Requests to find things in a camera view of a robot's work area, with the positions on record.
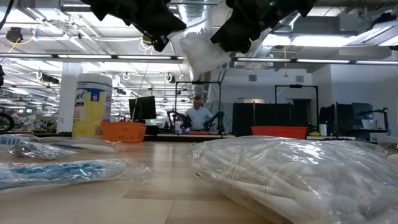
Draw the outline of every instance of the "table surface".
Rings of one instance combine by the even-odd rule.
[[[141,185],[106,181],[0,190],[0,224],[271,223],[197,177],[187,159],[189,146],[142,142],[115,154],[73,155],[63,161],[135,159],[156,170],[156,175]],[[31,161],[0,152],[0,162],[27,160]]]

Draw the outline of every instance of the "clear plastic bag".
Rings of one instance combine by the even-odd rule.
[[[12,145],[8,151],[16,156],[24,156],[41,160],[54,160],[77,154],[77,152],[71,150],[33,142],[20,142],[19,144]]]
[[[195,74],[212,71],[230,60],[219,44],[211,43],[213,31],[206,27],[207,22],[199,18],[187,24],[185,30],[169,36],[174,46],[180,47]]]
[[[127,145],[122,142],[110,142],[84,137],[47,137],[35,138],[32,141],[49,144],[62,149],[83,149],[91,152],[118,152],[127,148]]]
[[[2,134],[0,135],[0,145],[11,146],[20,142],[30,142],[38,139],[38,137],[31,134]]]
[[[0,163],[0,189],[102,180],[130,180],[140,184],[150,177],[151,172],[140,162],[123,159],[56,164]]]
[[[398,168],[365,144],[250,136],[197,144],[191,157],[200,177],[274,223],[398,223]]]

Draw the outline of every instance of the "man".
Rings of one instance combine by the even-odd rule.
[[[201,96],[195,96],[193,99],[193,108],[187,110],[187,114],[192,120],[191,130],[201,131],[205,127],[203,123],[213,117],[210,111],[201,106]]]

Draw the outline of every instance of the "white cloth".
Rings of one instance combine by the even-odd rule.
[[[213,115],[210,111],[205,107],[200,107],[199,109],[190,108],[187,110],[187,114],[192,120],[192,130],[203,130],[203,123],[208,119],[212,118]]]

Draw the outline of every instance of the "white column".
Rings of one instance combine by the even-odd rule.
[[[58,109],[57,132],[72,132],[75,93],[79,74],[83,73],[81,63],[63,63]]]

